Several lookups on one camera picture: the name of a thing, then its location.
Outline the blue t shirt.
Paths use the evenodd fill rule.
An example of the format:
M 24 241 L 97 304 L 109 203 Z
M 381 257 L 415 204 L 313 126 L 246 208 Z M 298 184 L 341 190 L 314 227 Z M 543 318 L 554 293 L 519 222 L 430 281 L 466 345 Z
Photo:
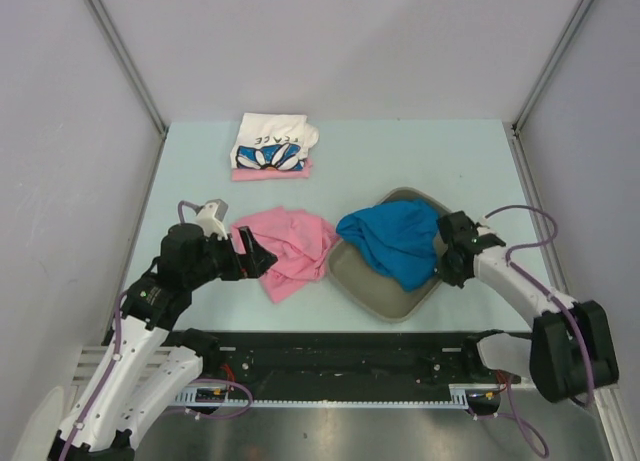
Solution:
M 438 218 L 437 211 L 422 199 L 398 200 L 344 216 L 336 232 L 376 273 L 410 292 L 435 274 Z

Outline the grey plastic tray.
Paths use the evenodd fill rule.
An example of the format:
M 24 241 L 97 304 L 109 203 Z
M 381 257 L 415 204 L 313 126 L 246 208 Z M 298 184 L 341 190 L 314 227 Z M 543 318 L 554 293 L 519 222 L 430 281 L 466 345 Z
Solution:
M 422 199 L 433 207 L 439 218 L 450 210 L 432 197 L 409 187 L 396 188 L 384 196 L 381 203 Z M 437 261 L 444 251 L 439 231 L 434 239 Z M 436 275 L 420 288 L 406 292 L 390 277 L 376 273 L 368 266 L 359 251 L 340 236 L 326 261 L 332 282 L 355 304 L 370 314 L 389 323 L 400 323 L 410 316 L 435 292 L 441 284 Z

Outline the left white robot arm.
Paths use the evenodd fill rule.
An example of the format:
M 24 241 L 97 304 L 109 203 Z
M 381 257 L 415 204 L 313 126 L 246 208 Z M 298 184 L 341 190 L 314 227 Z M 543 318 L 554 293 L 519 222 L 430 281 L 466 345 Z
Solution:
M 214 280 L 262 277 L 277 261 L 251 230 L 239 230 L 242 251 L 226 235 L 191 223 L 172 226 L 150 267 L 119 298 L 113 337 L 83 394 L 61 421 L 51 460 L 132 460 L 149 428 L 196 379 L 214 378 L 223 358 L 217 338 L 184 331 L 165 362 L 141 378 L 194 291 Z

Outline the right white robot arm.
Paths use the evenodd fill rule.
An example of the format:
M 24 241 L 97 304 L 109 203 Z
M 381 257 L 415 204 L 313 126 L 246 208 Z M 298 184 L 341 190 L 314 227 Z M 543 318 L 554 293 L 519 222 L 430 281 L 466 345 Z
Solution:
M 445 250 L 438 260 L 440 279 L 458 288 L 477 280 L 491 288 L 526 322 L 525 337 L 502 330 L 470 336 L 461 357 L 463 374 L 484 382 L 496 371 L 533 382 L 544 399 L 592 402 L 597 389 L 614 385 L 619 366 L 604 308 L 579 302 L 538 280 L 514 259 L 509 246 L 486 218 L 463 211 L 438 220 Z

